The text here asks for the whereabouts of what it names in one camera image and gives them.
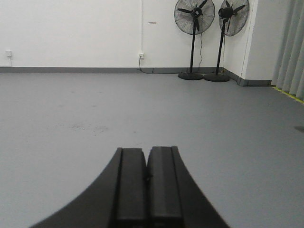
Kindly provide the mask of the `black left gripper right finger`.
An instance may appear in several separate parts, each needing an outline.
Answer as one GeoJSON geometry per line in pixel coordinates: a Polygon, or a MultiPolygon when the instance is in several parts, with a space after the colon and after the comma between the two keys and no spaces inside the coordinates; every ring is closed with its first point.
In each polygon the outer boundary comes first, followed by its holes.
{"type": "Polygon", "coordinates": [[[147,168],[152,227],[228,227],[192,178],[176,146],[152,147],[147,168]]]}

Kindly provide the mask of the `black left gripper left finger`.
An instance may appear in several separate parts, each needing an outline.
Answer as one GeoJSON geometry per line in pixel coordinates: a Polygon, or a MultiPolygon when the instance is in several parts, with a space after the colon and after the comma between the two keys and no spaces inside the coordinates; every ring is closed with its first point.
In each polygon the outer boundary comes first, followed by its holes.
{"type": "Polygon", "coordinates": [[[35,228],[144,227],[146,163],[139,148],[118,148],[99,176],[35,228]]]}

